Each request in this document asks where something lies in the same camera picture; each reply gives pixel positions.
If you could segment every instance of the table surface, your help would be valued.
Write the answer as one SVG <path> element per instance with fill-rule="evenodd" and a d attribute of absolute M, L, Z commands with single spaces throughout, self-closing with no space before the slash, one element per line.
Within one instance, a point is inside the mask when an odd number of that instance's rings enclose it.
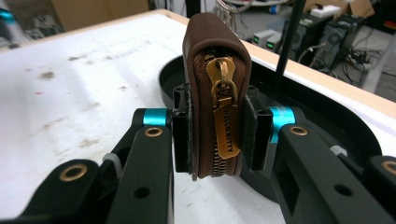
<path fill-rule="evenodd" d="M 17 216 L 57 165 L 100 163 L 137 108 L 164 107 L 158 75 L 181 55 L 187 22 L 157 10 L 0 52 L 0 218 Z M 244 44 L 275 70 L 277 55 Z M 285 76 L 351 109 L 396 155 L 396 104 L 294 62 Z M 284 223 L 279 206 L 239 177 L 185 174 L 175 175 L 175 220 Z"/>

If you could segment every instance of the zipper pull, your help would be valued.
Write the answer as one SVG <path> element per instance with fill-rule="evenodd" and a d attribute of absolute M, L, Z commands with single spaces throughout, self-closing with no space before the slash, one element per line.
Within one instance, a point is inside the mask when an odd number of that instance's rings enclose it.
<path fill-rule="evenodd" d="M 212 80 L 212 104 L 219 156 L 226 160 L 238 155 L 238 91 L 232 81 L 235 66 L 229 58 L 209 62 L 206 72 Z"/>

